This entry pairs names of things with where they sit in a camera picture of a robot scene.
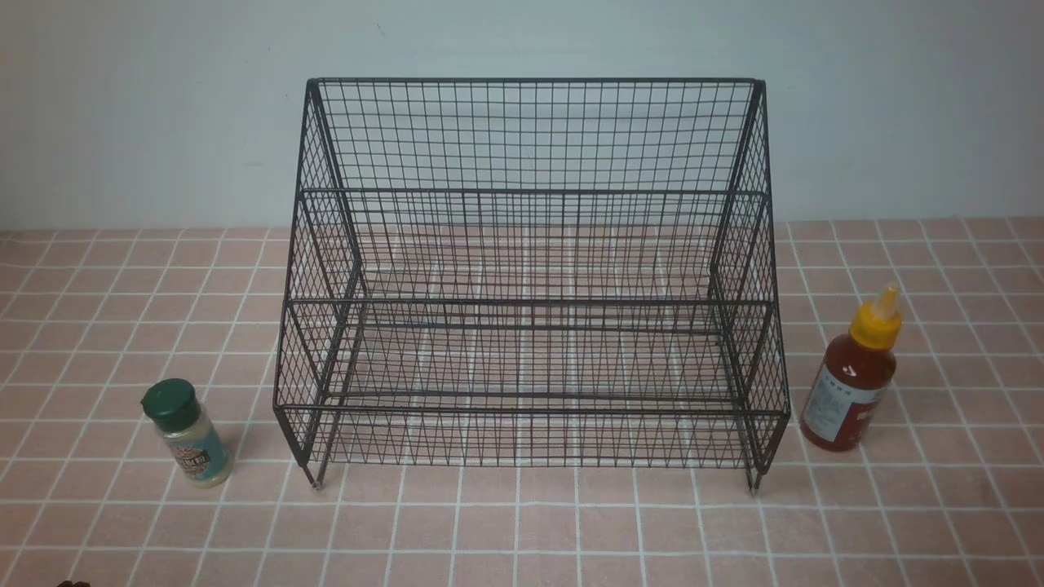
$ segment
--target bottle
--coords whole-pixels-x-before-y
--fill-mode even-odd
[[[899,286],[888,284],[859,308],[848,334],[827,346],[801,414],[801,431],[815,446],[844,451],[859,445],[896,373],[892,347],[903,324],[898,301]]]
[[[190,484],[205,489],[229,478],[232,457],[196,400],[192,383],[160,381],[145,392],[141,405]]]

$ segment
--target bottle label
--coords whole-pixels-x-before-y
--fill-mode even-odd
[[[846,385],[826,366],[820,367],[805,406],[805,425],[821,439],[834,442],[850,418],[858,422],[871,417],[885,389],[859,390]]]
[[[206,480],[217,475],[224,469],[229,461],[217,430],[210,432],[201,440],[192,442],[168,441],[167,446],[174,455],[174,461],[185,471],[189,478]]]

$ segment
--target white wall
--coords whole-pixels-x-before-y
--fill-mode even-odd
[[[1040,0],[6,2],[0,228],[287,224],[321,75],[763,77],[779,218],[1044,213],[1042,32]]]

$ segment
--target white label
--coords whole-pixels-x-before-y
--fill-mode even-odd
[[[805,425],[821,439],[834,442],[852,405],[874,403],[884,390],[857,390],[838,381],[826,366],[821,367],[805,407]],[[859,414],[860,418],[869,416],[869,412]]]

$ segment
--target spice jar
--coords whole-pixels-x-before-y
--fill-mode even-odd
[[[141,405],[190,484],[209,488],[229,478],[232,456],[196,400],[192,383],[160,381],[145,392]]]

